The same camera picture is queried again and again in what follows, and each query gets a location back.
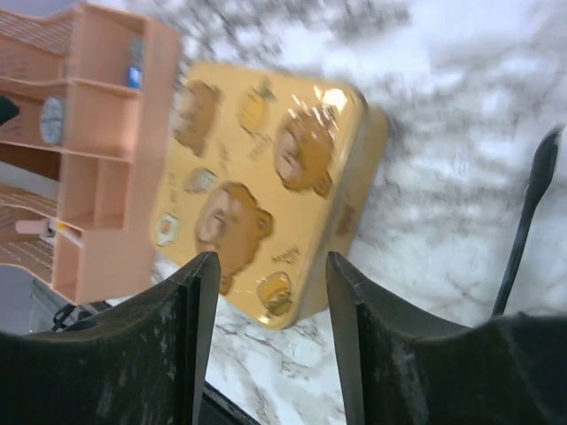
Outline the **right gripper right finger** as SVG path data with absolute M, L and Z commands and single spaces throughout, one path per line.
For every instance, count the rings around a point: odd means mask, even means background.
M 563 424 L 566 319 L 469 328 L 372 282 L 337 252 L 326 282 L 350 424 Z

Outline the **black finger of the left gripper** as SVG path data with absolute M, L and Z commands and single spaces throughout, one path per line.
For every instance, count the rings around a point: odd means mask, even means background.
M 6 96 L 0 96 L 0 126 L 19 115 L 19 107 Z

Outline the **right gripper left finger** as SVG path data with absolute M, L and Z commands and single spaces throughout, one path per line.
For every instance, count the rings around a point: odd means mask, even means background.
M 2 423 L 197 423 L 220 277 L 204 252 L 64 331 L 2 334 Z

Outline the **black metal tongs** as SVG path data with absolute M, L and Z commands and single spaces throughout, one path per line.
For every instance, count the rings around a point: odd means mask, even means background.
M 540 200 L 546 194 L 555 175 L 564 129 L 565 125 L 552 128 L 543 137 L 534 153 L 528 182 L 524 192 L 524 204 L 520 214 L 517 232 L 493 305 L 492 316 L 503 315 L 505 311 L 523 257 L 533 216 Z

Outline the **silver tin lid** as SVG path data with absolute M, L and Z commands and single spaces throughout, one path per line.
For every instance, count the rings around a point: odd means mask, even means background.
M 212 62 L 187 74 L 151 239 L 177 265 L 213 251 L 220 293 L 266 328 L 327 304 L 389 137 L 347 84 Z

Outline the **peach desk organizer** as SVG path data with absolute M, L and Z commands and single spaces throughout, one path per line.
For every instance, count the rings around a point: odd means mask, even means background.
M 144 42 L 143 85 L 128 86 Z M 1 13 L 1 160 L 54 181 L 54 197 L 1 184 L 1 262 L 81 305 L 151 284 L 148 226 L 167 152 L 179 35 L 144 15 L 80 4 Z

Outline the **grey blue glue stick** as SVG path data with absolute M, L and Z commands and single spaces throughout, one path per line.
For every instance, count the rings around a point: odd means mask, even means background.
M 130 62 L 128 66 L 128 86 L 140 89 L 143 85 L 144 42 L 133 39 L 129 45 Z

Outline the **black mounting rail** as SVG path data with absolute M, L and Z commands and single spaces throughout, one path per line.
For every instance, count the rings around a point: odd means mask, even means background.
M 60 332 L 77 321 L 88 319 L 111 306 L 103 302 L 75 306 L 33 278 L 30 297 L 29 332 Z M 259 425 L 237 404 L 205 382 L 199 424 Z

